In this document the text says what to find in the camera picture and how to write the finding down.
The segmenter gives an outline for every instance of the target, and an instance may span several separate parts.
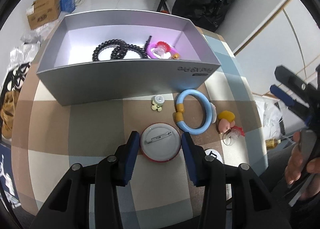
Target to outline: open cardboard box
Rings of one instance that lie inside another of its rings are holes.
[[[165,41],[179,60],[140,59],[128,51],[110,60],[113,48],[92,62],[94,49],[109,39],[143,47]],[[37,75],[61,105],[198,88],[220,66],[194,24],[174,15],[137,10],[99,10],[67,15],[42,54]]]

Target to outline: small flower charm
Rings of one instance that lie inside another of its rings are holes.
[[[154,110],[154,111],[161,111],[162,110],[162,105],[160,104],[157,104],[155,102],[155,100],[152,100],[152,106],[151,106],[151,109]]]

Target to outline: metal screw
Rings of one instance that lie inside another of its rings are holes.
[[[80,167],[81,167],[81,166],[80,166],[79,163],[73,164],[73,165],[71,166],[72,170],[74,170],[74,171],[78,170]]]
[[[216,158],[214,156],[211,156],[211,155],[206,155],[204,157],[204,159],[205,159],[205,161],[211,162],[211,161],[214,161]]]
[[[115,162],[117,160],[117,157],[115,155],[110,155],[107,157],[108,162]]]
[[[250,168],[250,166],[247,164],[247,163],[242,163],[240,165],[240,167],[243,169],[243,170],[248,170]]]

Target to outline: blue gripper pad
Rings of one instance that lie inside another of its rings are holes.
[[[205,157],[204,149],[194,145],[188,132],[182,134],[181,145],[190,180],[195,186],[206,185],[208,174],[202,164],[202,159]]]
[[[123,182],[125,185],[131,180],[133,168],[136,163],[138,150],[140,147],[140,135],[138,132],[133,131],[130,134],[128,142],[126,144],[126,158],[124,160],[124,178]]]

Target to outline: table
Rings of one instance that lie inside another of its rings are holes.
[[[258,111],[248,82],[224,39],[199,29],[221,62],[221,67],[198,90],[216,106],[232,111],[245,137],[225,146],[216,125],[198,136],[195,144],[216,149],[228,165],[246,162],[257,174],[268,166]],[[74,163],[92,165],[114,154],[131,131],[140,134],[149,125],[164,122],[179,130],[174,121],[177,94],[166,94],[161,112],[151,110],[152,96],[64,106],[36,76],[42,45],[32,63],[18,100],[12,134],[12,171],[22,207],[37,214],[52,189]],[[186,123],[200,126],[200,103],[184,101]],[[167,163],[137,156],[132,180],[118,187],[124,228],[161,228],[200,214],[204,188],[190,182],[183,152]],[[90,198],[90,227],[94,228],[94,201]]]

